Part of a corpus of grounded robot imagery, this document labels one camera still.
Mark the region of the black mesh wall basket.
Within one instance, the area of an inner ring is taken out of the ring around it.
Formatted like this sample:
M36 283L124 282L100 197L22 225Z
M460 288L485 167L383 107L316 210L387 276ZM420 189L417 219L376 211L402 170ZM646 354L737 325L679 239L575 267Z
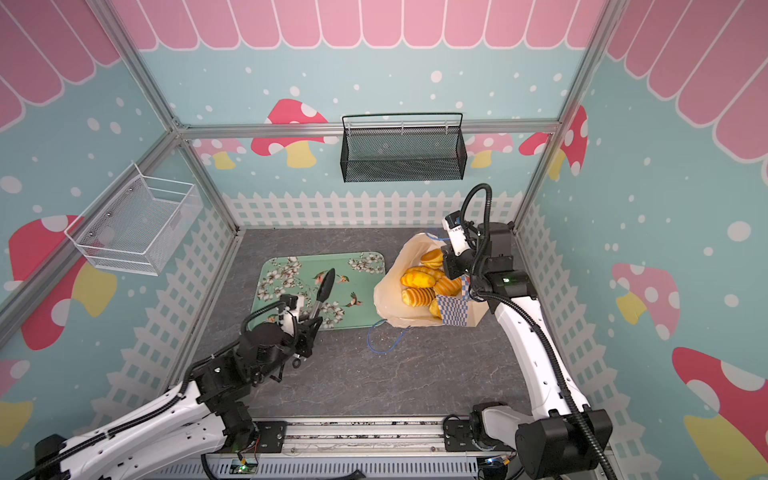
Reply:
M341 123L347 183L464 178L468 153L460 112L344 115Z

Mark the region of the yellow fake bread loaf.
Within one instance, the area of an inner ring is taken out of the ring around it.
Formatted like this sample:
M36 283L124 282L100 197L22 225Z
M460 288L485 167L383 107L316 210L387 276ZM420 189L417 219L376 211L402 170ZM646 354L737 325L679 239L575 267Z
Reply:
M409 287L401 292L401 298L409 307L428 307L435 299L435 292L431 288Z

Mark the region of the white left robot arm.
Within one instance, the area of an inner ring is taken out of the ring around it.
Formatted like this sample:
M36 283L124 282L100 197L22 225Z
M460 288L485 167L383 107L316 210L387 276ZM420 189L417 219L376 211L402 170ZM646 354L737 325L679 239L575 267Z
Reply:
M179 460L233 446L251 450L262 435L243 400L286 365L312 354L327 297L309 312L283 294L250 313L237 340L191 364L181 382L155 400L80 436L51 435L34 449L25 479L138 479Z

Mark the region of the checkered paper croissant bag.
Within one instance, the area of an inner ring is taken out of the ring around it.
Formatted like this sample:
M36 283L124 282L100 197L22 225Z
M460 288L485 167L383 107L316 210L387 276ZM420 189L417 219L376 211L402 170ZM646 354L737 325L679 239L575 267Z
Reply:
M469 278L451 279L442 267L444 245L425 233L409 239L374 288L380 318L402 328L475 327L488 306L470 298Z

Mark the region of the orange fake croissant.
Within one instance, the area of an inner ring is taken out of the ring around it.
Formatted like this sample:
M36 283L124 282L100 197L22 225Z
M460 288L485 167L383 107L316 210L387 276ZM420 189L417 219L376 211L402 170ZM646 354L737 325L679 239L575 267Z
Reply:
M447 276L440 277L433 286L433 291L436 295L458 296L462 291L462 278L450 279Z

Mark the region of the black metal tongs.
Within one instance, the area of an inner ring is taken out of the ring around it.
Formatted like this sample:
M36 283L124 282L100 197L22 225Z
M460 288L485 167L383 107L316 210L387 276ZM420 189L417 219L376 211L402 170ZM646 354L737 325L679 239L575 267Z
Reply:
M294 369L298 369L301 366L302 361L312 355L315 338L323 323L320 310L325 305L332 292L335 278L336 271L332 268L323 277L316 295L315 303L309 313L300 316L299 320L294 322L294 354L291 362Z

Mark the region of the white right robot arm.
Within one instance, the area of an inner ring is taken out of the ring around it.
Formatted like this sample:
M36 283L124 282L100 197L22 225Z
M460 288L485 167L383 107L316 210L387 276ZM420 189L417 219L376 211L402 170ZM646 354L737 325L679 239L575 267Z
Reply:
M609 415L593 409L568 374L538 293L514 265L514 225L492 221L491 207L492 188L480 183L445 217L450 243L442 249L443 266L449 278L465 281L469 298L486 304L502 327L523 373L531 412L500 402L476 405L468 419L472 442L487 452L510 448L509 457L492 463L500 468L516 462L510 479L555 479L595 469L614 479L606 454L613 433Z

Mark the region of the yellow fake bread roll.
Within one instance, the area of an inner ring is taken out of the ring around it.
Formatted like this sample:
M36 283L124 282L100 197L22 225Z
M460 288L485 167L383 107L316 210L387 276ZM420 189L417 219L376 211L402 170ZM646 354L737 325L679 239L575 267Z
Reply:
M436 281L445 276L442 270L435 270L428 267L411 267L401 276L400 282L404 287L413 288L433 288Z

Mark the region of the yellow fake croissant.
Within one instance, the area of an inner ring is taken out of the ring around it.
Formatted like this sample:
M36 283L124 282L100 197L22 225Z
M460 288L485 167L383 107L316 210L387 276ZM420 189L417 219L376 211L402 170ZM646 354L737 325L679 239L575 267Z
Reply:
M428 251L420 258L420 264L431 269L441 270L444 264L443 251L441 249Z

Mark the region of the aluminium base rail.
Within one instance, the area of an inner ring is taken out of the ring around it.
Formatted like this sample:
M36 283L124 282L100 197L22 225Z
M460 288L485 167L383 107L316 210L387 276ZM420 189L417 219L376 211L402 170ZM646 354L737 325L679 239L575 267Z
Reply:
M506 405L480 416L485 434L464 417L303 417L253 420L236 412L229 430L204 405L176 404L153 416L136 410L108 425L58 443L54 464L72 479L139 479L203 454L249 456L265 475L283 465L290 475L340 470L343 459L412 473L417 458L500 455L514 449L515 428L533 417Z

